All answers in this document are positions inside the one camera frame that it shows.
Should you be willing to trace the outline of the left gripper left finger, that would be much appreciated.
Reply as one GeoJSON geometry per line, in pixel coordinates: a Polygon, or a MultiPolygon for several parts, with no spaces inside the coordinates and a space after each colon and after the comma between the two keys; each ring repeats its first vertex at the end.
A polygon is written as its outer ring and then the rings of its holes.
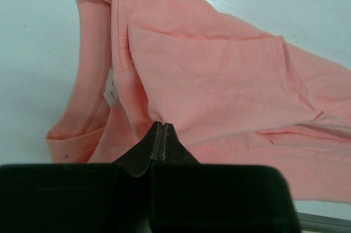
{"type": "Polygon", "coordinates": [[[162,126],[112,163],[1,166],[1,232],[150,232],[162,126]]]}

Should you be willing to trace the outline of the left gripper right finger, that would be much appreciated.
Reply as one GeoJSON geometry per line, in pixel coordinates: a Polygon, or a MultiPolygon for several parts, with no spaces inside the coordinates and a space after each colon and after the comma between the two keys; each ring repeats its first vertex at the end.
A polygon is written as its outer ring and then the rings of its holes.
{"type": "Polygon", "coordinates": [[[200,164],[159,124],[150,166],[153,232],[300,232],[283,175],[271,166],[200,164]]]}

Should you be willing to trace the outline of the pink t shirt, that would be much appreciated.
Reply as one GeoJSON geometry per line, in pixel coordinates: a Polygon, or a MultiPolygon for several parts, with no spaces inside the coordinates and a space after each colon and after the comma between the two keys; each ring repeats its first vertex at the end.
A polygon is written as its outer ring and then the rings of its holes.
{"type": "Polygon", "coordinates": [[[77,0],[57,163],[112,162],[155,121],[203,163],[264,164],[295,200],[350,202],[350,70],[204,0],[77,0]]]}

